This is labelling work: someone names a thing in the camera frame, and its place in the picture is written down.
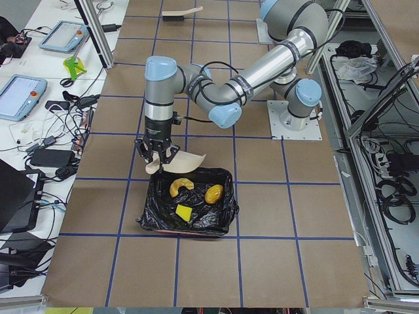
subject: silver arm tube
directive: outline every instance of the silver arm tube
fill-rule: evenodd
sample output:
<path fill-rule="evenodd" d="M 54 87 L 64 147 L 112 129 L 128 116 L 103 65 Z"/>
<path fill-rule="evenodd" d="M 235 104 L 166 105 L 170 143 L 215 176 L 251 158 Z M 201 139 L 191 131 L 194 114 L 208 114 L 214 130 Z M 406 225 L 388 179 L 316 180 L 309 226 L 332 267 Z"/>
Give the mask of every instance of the silver arm tube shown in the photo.
<path fill-rule="evenodd" d="M 200 66 L 177 66 L 175 60 L 160 56 L 147 60 L 145 136 L 137 143 L 146 160 L 153 160 L 153 150 L 159 152 L 160 162 L 170 162 L 162 152 L 173 146 L 175 94 L 187 94 L 210 120 L 220 128 L 229 128 L 239 119 L 242 105 L 325 41 L 327 15 L 313 0 L 265 0 L 261 17 L 273 39 L 283 36 L 285 40 L 222 86 L 215 85 Z"/>

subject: metal shelf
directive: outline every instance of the metal shelf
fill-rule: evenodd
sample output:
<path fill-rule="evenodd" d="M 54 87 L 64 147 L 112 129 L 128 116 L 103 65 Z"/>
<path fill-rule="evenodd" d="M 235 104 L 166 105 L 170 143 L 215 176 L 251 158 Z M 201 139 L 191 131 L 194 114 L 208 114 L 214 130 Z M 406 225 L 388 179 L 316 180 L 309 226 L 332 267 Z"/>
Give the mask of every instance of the metal shelf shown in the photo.
<path fill-rule="evenodd" d="M 386 227 L 382 220 L 382 215 L 380 213 L 380 209 L 376 203 L 376 194 L 375 194 L 375 185 L 373 183 L 371 170 L 369 165 L 366 163 L 364 156 L 361 153 L 361 149 L 359 146 L 359 140 L 357 136 L 349 136 L 348 130 L 352 127 L 352 122 L 350 119 L 350 114 L 352 114 L 355 110 L 365 110 L 367 111 L 371 107 L 376 104 L 376 100 L 378 97 L 378 92 L 374 90 L 371 91 L 364 91 L 360 86 L 349 82 L 349 81 L 340 81 L 339 84 L 342 86 L 343 96 L 340 90 L 338 89 L 338 82 L 333 74 L 333 68 L 330 63 L 330 57 L 335 54 L 335 48 L 337 48 L 337 44 L 329 44 L 323 54 L 323 65 L 325 68 L 325 73 L 327 75 L 328 81 L 330 82 L 331 92 L 333 94 L 333 98 L 335 99 L 335 103 L 337 104 L 337 111 L 340 115 L 342 121 L 342 129 L 343 134 L 346 138 L 346 142 L 352 152 L 352 158 L 354 159 L 355 168 L 357 171 L 357 175 L 359 177 L 359 181 L 361 183 L 362 191 L 365 195 L 365 201 L 368 204 L 368 208 L 370 210 L 371 218 L 373 220 L 374 228 L 376 234 L 378 236 L 378 240 L 380 243 L 380 249 L 384 255 L 386 261 L 386 267 L 390 274 L 390 285 L 392 286 L 393 293 L 396 295 L 397 293 L 405 294 L 409 292 L 409 294 L 419 295 L 419 288 L 414 287 L 410 283 L 408 283 L 399 273 L 397 269 L 397 262 L 393 255 L 393 250 L 391 243 L 386 234 Z M 344 58 L 338 58 L 334 62 L 334 68 L 338 69 Z M 378 70 L 378 83 L 384 85 L 389 78 L 395 73 L 396 69 L 394 68 L 380 68 Z M 345 100 L 352 105 L 353 109 L 348 110 L 347 106 L 342 97 L 345 97 Z M 417 104 L 415 100 L 411 101 L 411 106 L 416 106 Z M 407 109 L 400 109 L 403 113 L 407 114 Z M 412 114 L 410 114 L 409 119 L 414 120 Z M 398 137 L 399 139 L 405 138 L 408 139 L 412 134 L 403 132 L 402 126 L 400 128 L 388 128 L 389 130 L 393 130 L 391 134 Z M 416 186 L 419 186 L 419 176 L 415 175 L 412 176 L 413 183 Z M 415 207 L 419 207 L 418 199 L 412 199 L 413 204 Z M 417 241 L 415 239 L 419 239 L 419 219 L 416 219 L 415 222 L 409 224 L 408 226 L 402 226 L 396 224 L 388 219 L 386 219 L 386 224 L 393 228 L 391 231 L 392 238 L 400 248 L 397 255 L 401 257 L 403 254 L 410 254 L 414 261 L 419 261 L 419 249 L 417 246 Z M 404 260 L 399 258 L 399 262 L 402 266 L 404 266 Z"/>

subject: blue tape grid line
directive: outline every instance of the blue tape grid line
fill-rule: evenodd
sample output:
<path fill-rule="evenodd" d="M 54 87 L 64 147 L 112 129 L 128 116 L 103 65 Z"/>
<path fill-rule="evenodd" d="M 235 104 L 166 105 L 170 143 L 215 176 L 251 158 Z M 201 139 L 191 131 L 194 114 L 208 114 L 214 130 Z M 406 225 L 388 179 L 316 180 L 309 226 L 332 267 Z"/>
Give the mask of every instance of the blue tape grid line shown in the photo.
<path fill-rule="evenodd" d="M 162 7 L 163 7 L 163 0 L 161 0 L 161 3 L 160 3 L 160 12 L 162 11 Z M 157 21 L 157 27 L 156 27 L 156 32 L 155 32 L 155 41 L 153 43 L 153 49 L 152 49 L 152 53 L 153 54 L 154 54 L 155 47 L 156 47 L 156 38 L 157 38 L 157 31 L 158 31 L 159 24 L 160 24 L 160 19 Z M 143 105 L 141 106 L 141 112 L 140 112 L 140 116 L 139 116 L 139 120 L 138 120 L 137 133 L 139 133 L 140 127 L 141 127 L 141 121 L 142 121 L 142 115 L 143 115 L 143 108 L 144 108 L 144 99 L 145 99 L 145 95 L 143 95 Z M 115 252 L 114 252 L 114 255 L 113 255 L 111 275 L 109 276 L 109 285 L 108 285 L 108 289 L 107 289 L 105 307 L 109 306 L 109 299 L 111 297 L 112 284 L 113 284 L 113 276 L 114 276 L 114 273 L 115 273 L 115 266 L 116 266 L 116 263 L 117 263 L 119 241 L 120 241 L 121 234 L 122 234 L 122 226 L 123 226 L 123 222 L 124 222 L 124 214 L 125 214 L 125 209 L 126 209 L 126 202 L 128 201 L 128 193 L 129 193 L 129 190 L 130 190 L 130 183 L 131 183 L 131 180 L 130 179 L 131 179 L 131 176 L 132 176 L 132 170 L 134 168 L 135 156 L 136 156 L 136 148 L 134 147 L 133 150 L 132 150 L 132 157 L 131 157 L 131 164 L 130 164 L 130 172 L 128 174 L 128 182 L 126 184 L 126 190 L 125 190 L 125 196 L 124 196 L 124 204 L 123 204 L 123 207 L 122 207 L 122 213 L 121 213 L 120 221 L 119 221 L 119 228 L 118 228 L 118 235 L 117 235 L 117 243 L 115 245 Z"/>
<path fill-rule="evenodd" d="M 232 64 L 232 53 L 231 53 L 231 27 L 230 27 L 230 2 L 227 1 L 227 18 L 228 18 L 228 60 L 229 64 Z M 232 69 L 230 69 L 230 77 L 233 76 Z M 234 189 L 236 191 L 236 200 L 238 201 L 238 185 L 237 185 L 237 162 L 236 162 L 236 126 L 232 127 L 232 138 L 233 138 L 233 162 L 234 162 Z M 240 217 L 236 215 L 236 233 L 237 233 L 237 267 L 238 267 L 238 289 L 240 298 L 240 307 L 244 307 L 243 297 L 243 277 L 242 277 L 242 252 L 240 249 Z"/>
<path fill-rule="evenodd" d="M 288 240 L 288 241 L 354 241 L 353 237 L 271 237 L 263 235 L 224 235 L 216 237 L 210 235 L 187 235 L 187 234 L 89 234 L 75 232 L 60 232 L 62 237 L 150 237 L 156 239 L 241 239 L 241 240 Z"/>
<path fill-rule="evenodd" d="M 93 177 L 80 177 L 76 178 L 80 181 L 135 181 L 135 182 L 149 182 L 149 179 L 136 179 L 136 178 L 93 178 Z M 340 186 L 340 183 L 325 183 L 325 182 L 249 182 L 234 180 L 234 184 L 256 184 L 256 185 L 316 185 L 316 186 Z"/>
<path fill-rule="evenodd" d="M 302 291 L 304 292 L 304 301 L 306 302 L 306 307 L 310 307 L 309 306 L 309 303 L 308 303 L 308 295 L 307 295 L 306 281 L 304 280 L 304 270 L 302 268 L 301 250 L 300 250 L 300 244 L 299 244 L 299 239 L 298 239 L 297 223 L 295 222 L 295 213 L 294 213 L 294 206 L 293 206 L 293 197 L 292 197 L 292 193 L 291 193 L 291 185 L 289 184 L 287 155 L 285 153 L 285 145 L 283 143 L 283 138 L 281 140 L 281 148 L 282 148 L 283 166 L 285 168 L 285 178 L 287 180 L 289 206 L 291 208 L 291 217 L 293 219 L 293 227 L 294 227 L 294 235 L 295 235 L 295 245 L 296 245 L 296 248 L 297 248 L 297 257 L 298 257 L 298 260 L 299 260 L 299 268 L 300 268 L 300 275 L 301 275 Z"/>
<path fill-rule="evenodd" d="M 208 42 L 208 43 L 228 43 L 228 47 L 229 47 L 229 58 L 230 58 L 230 63 L 232 63 L 232 49 L 231 46 L 232 44 L 258 44 L 258 43 L 253 43 L 253 42 L 232 42 L 231 41 L 231 32 L 230 32 L 230 22 L 254 22 L 251 20 L 235 20 L 235 19 L 230 19 L 230 2 L 231 1 L 235 1 L 235 2 L 248 2 L 248 3 L 256 3 L 255 1 L 243 1 L 243 0 L 228 0 L 227 1 L 227 8 L 228 8 L 228 42 L 225 41 L 201 41 L 201 40 L 195 40 L 194 39 L 194 27 L 195 27 L 195 21 L 196 20 L 225 20 L 225 19 L 213 19 L 213 18 L 197 18 L 194 14 L 193 19 L 193 25 L 192 25 L 192 39 L 191 40 L 183 40 L 183 39 L 157 39 L 157 33 L 158 33 L 158 27 L 160 25 L 160 19 L 158 19 L 157 22 L 157 26 L 156 26 L 156 32 L 155 32 L 155 37 L 154 39 L 152 38 L 136 38 L 136 37 L 120 37 L 119 39 L 124 39 L 124 40 L 134 40 L 134 39 L 139 39 L 139 40 L 153 40 L 153 52 L 152 54 L 154 54 L 155 52 L 155 46 L 156 46 L 156 42 L 157 41 L 187 41 L 187 42 L 191 42 L 191 61 L 192 61 L 192 56 L 193 56 L 193 45 L 194 42 Z M 161 0 L 160 3 L 160 12 L 162 11 L 162 7 L 163 7 L 163 0 Z M 127 17 L 139 17 L 139 18 L 158 18 L 158 16 L 130 16 L 127 15 Z M 117 63 L 117 64 L 121 64 L 121 65 L 129 65 L 129 66 L 138 66 L 138 67 L 144 67 L 144 64 L 137 64 L 137 63 Z M 122 96 L 122 95 L 102 95 L 102 97 L 115 97 L 115 98 L 137 98 L 137 99 L 142 99 L 142 102 L 144 103 L 144 99 L 145 96 Z M 176 97 L 176 99 L 187 99 L 187 114 L 189 113 L 189 109 L 190 109 L 190 99 L 187 97 Z M 266 100 L 260 99 L 260 100 L 253 100 L 253 101 L 260 101 L 265 103 Z M 141 112 L 140 112 L 140 116 L 139 116 L 139 123 L 137 125 L 137 133 L 106 133 L 106 132 L 92 132 L 92 134 L 95 135 L 130 135 L 130 136 L 135 136 L 135 135 L 139 135 L 140 134 L 140 127 L 141 127 L 141 121 L 142 121 L 142 116 L 143 116 L 143 106 L 141 107 Z M 237 163 L 236 163 L 236 139 L 237 138 L 245 138 L 245 139 L 271 139 L 271 137 L 246 137 L 246 136 L 238 136 L 236 135 L 236 130 L 235 127 L 233 127 L 232 129 L 232 136 L 218 136 L 218 135 L 189 135 L 188 133 L 188 126 L 189 126 L 189 122 L 186 121 L 186 127 L 185 127 L 185 135 L 174 135 L 175 137 L 185 137 L 185 150 L 187 149 L 187 145 L 188 145 L 188 138 L 189 137 L 213 137 L 213 138 L 232 138 L 233 141 L 233 158 L 234 158 L 234 185 L 235 185 L 235 190 L 236 190 L 236 199 L 238 200 L 239 195 L 238 195 L 238 185 L 239 184 L 277 184 L 277 185 L 287 185 L 287 189 L 288 189 L 288 193 L 289 193 L 289 202 L 290 202 L 290 208 L 291 208 L 291 215 L 292 215 L 292 219 L 293 219 L 293 227 L 294 227 L 294 234 L 295 236 L 293 237 L 269 237 L 269 236 L 252 236 L 252 235 L 240 235 L 240 219 L 238 217 L 238 215 L 236 216 L 236 232 L 237 235 L 226 235 L 222 238 L 224 239 L 235 239 L 237 241 L 237 254 L 238 254 L 238 276 L 239 276 L 239 292 L 240 292 L 240 306 L 244 307 L 244 295 L 243 295 L 243 282 L 242 282 L 242 268 L 241 268 L 241 252 L 240 252 L 240 240 L 242 239 L 260 239 L 260 240 L 289 240 L 289 241 L 294 241 L 296 243 L 296 248 L 297 248 L 297 256 L 298 256 L 298 260 L 299 260 L 299 268 L 300 268 L 300 273 L 301 273 L 301 281 L 302 281 L 302 287 L 303 287 L 303 292 L 304 292 L 304 300 L 306 303 L 306 307 L 309 307 L 309 301 L 308 301 L 308 293 L 307 293 L 307 289 L 306 289 L 306 283 L 304 280 L 304 270 L 303 270 L 303 266 L 302 266 L 302 258 L 301 258 L 301 250 L 300 250 L 300 245 L 299 242 L 300 241 L 353 241 L 354 238 L 353 237 L 299 237 L 298 233 L 297 233 L 297 225 L 295 222 L 295 215 L 294 215 L 294 210 L 293 210 L 293 201 L 292 201 L 292 195 L 291 195 L 291 186 L 293 185 L 327 185 L 327 186 L 339 186 L 339 183 L 291 183 L 289 182 L 289 175 L 288 175 L 288 168 L 287 168 L 287 160 L 286 160 L 286 155 L 285 155 L 285 145 L 284 145 L 284 141 L 283 139 L 281 140 L 281 146 L 282 146 L 282 153 L 283 153 L 283 162 L 284 162 L 284 168 L 285 168 L 285 176 L 286 176 L 286 182 L 251 182 L 251 181 L 239 181 L 237 178 Z M 119 242 L 121 238 L 124 237 L 142 237 L 142 238 L 171 238 L 171 239 L 177 239 L 177 243 L 176 243 L 176 262 L 175 262 L 175 279 L 174 279 L 174 289 L 173 289 L 173 306 L 177 306 L 177 286 L 178 286 L 178 277 L 179 277 L 179 255 L 180 255 L 180 246 L 181 246 L 181 239 L 219 239 L 219 237 L 211 237 L 211 236 L 204 236 L 204 235 L 176 235 L 176 234 L 124 234 L 122 233 L 122 226 L 123 226 L 123 219 L 124 219 L 124 213 L 125 213 L 125 209 L 126 209 L 126 203 L 128 201 L 128 193 L 129 193 L 129 187 L 130 187 L 130 182 L 131 181 L 137 181 L 137 182 L 149 182 L 148 179 L 134 179 L 132 178 L 132 172 L 133 172 L 133 168 L 134 168 L 134 160 L 135 160 L 135 156 L 136 156 L 136 150 L 134 148 L 133 154 L 132 154 L 132 161 L 130 164 L 130 171 L 129 171 L 129 175 L 128 178 L 89 178 L 89 177 L 85 177 L 85 178 L 77 178 L 77 180 L 85 180 L 85 181 L 94 181 L 94 180 L 103 180 L 103 181 L 127 181 L 127 186 L 126 186 L 126 191 L 125 191 L 125 195 L 124 195 L 124 203 L 123 203 L 123 208 L 122 208 L 122 213 L 121 213 L 121 217 L 120 217 L 120 222 L 119 222 L 119 227 L 118 227 L 118 233 L 117 234 L 77 234 L 77 233 L 60 233 L 60 236 L 83 236 L 83 237 L 115 237 L 117 239 L 116 245 L 115 245 L 115 252 L 114 252 L 114 257 L 113 257 L 113 265 L 111 268 L 111 275 L 109 278 L 109 286 L 108 286 L 108 291 L 107 291 L 107 297 L 106 297 L 106 303 L 105 306 L 109 306 L 109 299 L 111 296 L 111 291 L 112 291 L 112 284 L 113 284 L 113 276 L 115 273 L 115 267 L 116 267 L 116 263 L 117 263 L 117 254 L 118 254 L 118 246 L 119 246 Z"/>

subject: workbench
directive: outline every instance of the workbench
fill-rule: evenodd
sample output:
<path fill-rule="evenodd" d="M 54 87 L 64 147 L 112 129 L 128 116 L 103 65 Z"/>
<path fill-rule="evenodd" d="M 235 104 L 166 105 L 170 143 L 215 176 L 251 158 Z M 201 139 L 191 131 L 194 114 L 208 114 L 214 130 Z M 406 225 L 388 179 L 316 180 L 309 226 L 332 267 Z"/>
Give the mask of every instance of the workbench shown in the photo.
<path fill-rule="evenodd" d="M 162 10 L 204 10 L 163 22 Z M 130 1 L 63 221 L 43 293 L 60 307 L 362 307 L 369 294 L 340 177 L 322 141 L 273 140 L 266 90 L 222 130 L 173 127 L 203 167 L 233 174 L 240 212 L 220 238 L 142 230 L 149 175 L 134 148 L 143 134 L 148 56 L 179 64 L 249 66 L 258 44 L 259 1 Z M 210 67 L 221 84 L 230 69 Z M 184 95 L 174 110 L 206 118 Z"/>

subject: robotic arm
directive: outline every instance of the robotic arm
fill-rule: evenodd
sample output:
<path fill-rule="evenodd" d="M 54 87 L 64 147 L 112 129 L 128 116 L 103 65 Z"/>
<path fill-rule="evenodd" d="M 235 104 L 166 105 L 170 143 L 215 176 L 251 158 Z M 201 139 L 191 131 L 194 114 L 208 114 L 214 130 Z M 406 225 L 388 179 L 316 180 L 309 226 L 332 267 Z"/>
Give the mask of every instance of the robotic arm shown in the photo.
<path fill-rule="evenodd" d="M 187 94 L 220 128 L 234 125 L 242 106 L 268 86 L 289 101 L 288 127 L 297 130 L 301 121 L 310 116 L 321 89 L 313 80 L 299 79 L 294 66 L 303 55 L 325 42 L 327 15 L 312 0 L 265 0 L 261 18 L 278 45 L 222 86 L 215 85 L 208 69 L 201 65 L 179 66 L 174 59 L 162 56 L 147 59 L 145 135 L 136 139 L 140 155 L 155 165 L 146 167 L 147 172 L 190 172 L 197 167 L 190 158 L 199 156 L 186 156 L 188 153 L 170 139 L 172 124 L 177 121 L 173 117 L 177 94 Z M 183 165 L 169 166 L 178 162 Z"/>

